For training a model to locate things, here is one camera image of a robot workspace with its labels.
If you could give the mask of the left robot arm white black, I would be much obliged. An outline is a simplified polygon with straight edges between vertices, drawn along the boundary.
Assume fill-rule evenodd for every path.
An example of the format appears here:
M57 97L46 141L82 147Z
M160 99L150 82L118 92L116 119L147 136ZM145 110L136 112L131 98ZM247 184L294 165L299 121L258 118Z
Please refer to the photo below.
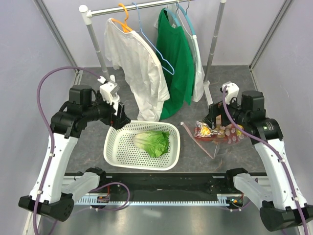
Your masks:
M89 122L99 120L116 130L131 122L118 90L114 82L101 85L98 91L88 85L70 88L68 101L52 116L48 126L49 146L37 182L29 195L20 198L19 207L64 222L79 199L92 190L106 190L106 173L98 167L87 169L67 187L62 183L72 151Z

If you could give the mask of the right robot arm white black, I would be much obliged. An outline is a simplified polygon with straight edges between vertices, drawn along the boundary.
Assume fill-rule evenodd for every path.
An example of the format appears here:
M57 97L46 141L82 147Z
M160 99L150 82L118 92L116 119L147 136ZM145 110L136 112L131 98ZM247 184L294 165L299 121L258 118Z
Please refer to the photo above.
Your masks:
M262 92L245 91L241 103L237 92L221 89L222 100L211 104L204 121L216 127L216 117L221 117L223 126L233 126L249 137L259 154L270 183L270 191L260 186L243 168L228 170L224 180L228 192L242 192L259 210L260 218L267 230L273 232L289 227L303 227L308 235L307 223L313 219L313 207L308 204L292 174L283 134L278 122L268 118Z

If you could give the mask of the red plastic lobster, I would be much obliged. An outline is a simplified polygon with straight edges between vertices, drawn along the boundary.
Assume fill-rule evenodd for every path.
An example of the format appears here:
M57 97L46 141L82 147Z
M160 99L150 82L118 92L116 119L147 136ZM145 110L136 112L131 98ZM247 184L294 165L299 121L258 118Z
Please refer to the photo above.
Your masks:
M242 133L240 136L237 136L235 133L231 134L229 137L219 138L218 135L212 135L209 137L203 137L200 135L200 128L206 123L197 121L195 125L194 138L199 141L211 141L215 143L224 142L227 144L234 144L245 138Z

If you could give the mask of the clear pink zip bag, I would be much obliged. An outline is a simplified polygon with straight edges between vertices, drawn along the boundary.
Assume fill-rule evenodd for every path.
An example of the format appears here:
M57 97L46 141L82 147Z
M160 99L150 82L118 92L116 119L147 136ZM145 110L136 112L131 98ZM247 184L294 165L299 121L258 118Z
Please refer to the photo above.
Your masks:
M184 122L181 122L180 125L196 145L211 159L215 159L221 146L235 145L245 138L244 134L232 124L223 127L220 121L218 121L218 126L215 129L211 129L208 124L201 121L196 121L193 131Z

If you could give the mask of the brown longan bunch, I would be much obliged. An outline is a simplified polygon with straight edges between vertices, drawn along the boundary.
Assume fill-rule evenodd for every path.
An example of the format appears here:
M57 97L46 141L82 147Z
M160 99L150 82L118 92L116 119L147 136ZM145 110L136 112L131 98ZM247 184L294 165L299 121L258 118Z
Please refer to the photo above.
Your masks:
M218 137L219 138L224 138L224 137L229 137L232 134L232 125L228 126L218 126L216 130L218 131Z

